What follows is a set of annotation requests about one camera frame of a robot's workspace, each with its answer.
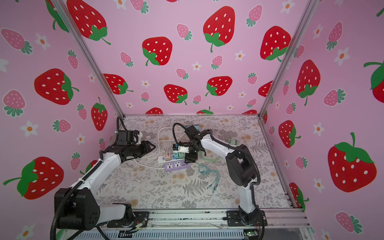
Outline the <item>pink charger plug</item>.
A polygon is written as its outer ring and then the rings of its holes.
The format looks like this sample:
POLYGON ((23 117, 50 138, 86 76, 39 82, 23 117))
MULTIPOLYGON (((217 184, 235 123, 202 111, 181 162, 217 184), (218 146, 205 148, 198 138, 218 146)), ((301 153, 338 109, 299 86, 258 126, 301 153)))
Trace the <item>pink charger plug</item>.
POLYGON ((165 155, 164 155, 164 160, 165 160, 165 161, 171 161, 171 160, 172 160, 172 155, 169 154, 169 153, 165 154, 165 155))

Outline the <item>light green charger plug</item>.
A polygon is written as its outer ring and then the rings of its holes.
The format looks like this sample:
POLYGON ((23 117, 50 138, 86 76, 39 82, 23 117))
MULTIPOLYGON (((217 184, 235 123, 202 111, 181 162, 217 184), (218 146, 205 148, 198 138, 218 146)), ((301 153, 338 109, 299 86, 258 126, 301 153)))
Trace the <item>light green charger plug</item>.
POLYGON ((237 146, 238 145, 238 141, 236 139, 231 139, 230 140, 230 145, 237 146))

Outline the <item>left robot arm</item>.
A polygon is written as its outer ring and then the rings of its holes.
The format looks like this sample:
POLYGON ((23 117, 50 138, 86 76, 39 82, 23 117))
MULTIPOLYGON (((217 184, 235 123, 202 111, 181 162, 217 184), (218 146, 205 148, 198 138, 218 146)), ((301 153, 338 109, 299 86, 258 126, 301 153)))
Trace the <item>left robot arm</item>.
POLYGON ((50 229, 50 238, 57 238, 57 229, 74 230, 70 237, 76 238, 84 231, 109 222, 136 228, 139 223, 130 204, 99 206, 95 195, 108 176, 122 163, 144 157, 156 149, 149 141, 141 139, 137 130, 127 130, 121 117, 117 118, 116 139, 112 145, 99 152, 100 158, 83 177, 69 188, 55 193, 55 215, 50 229))

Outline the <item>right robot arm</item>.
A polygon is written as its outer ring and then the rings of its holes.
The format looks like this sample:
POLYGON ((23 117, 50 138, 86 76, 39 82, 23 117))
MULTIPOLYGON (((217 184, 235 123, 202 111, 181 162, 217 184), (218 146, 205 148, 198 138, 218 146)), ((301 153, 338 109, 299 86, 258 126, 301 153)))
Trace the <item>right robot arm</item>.
POLYGON ((185 153, 185 163, 195 163, 198 153, 211 151, 226 160, 229 175, 238 186, 240 194, 240 221, 251 226, 263 222, 263 215, 256 204, 254 186, 261 183, 259 168, 245 145, 235 146, 217 139, 212 130, 198 131, 195 126, 180 123, 172 126, 174 150, 185 153))

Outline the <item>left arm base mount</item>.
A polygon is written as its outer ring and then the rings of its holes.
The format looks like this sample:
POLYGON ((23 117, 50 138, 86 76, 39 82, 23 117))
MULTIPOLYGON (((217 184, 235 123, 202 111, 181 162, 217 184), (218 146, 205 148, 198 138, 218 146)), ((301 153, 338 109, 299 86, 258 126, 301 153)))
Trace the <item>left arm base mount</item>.
POLYGON ((149 220, 150 212, 139 211, 132 214, 125 215, 121 220, 110 221, 107 224, 107 228, 124 228, 131 230, 138 230, 140 228, 146 228, 149 220))

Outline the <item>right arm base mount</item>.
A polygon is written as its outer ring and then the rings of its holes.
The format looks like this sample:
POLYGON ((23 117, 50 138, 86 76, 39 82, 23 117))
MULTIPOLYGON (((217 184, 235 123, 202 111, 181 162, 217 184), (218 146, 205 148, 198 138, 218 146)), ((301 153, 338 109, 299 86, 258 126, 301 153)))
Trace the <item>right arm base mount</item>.
POLYGON ((247 214, 243 210, 227 211, 226 217, 229 227, 266 227, 268 225, 264 211, 255 209, 247 214))

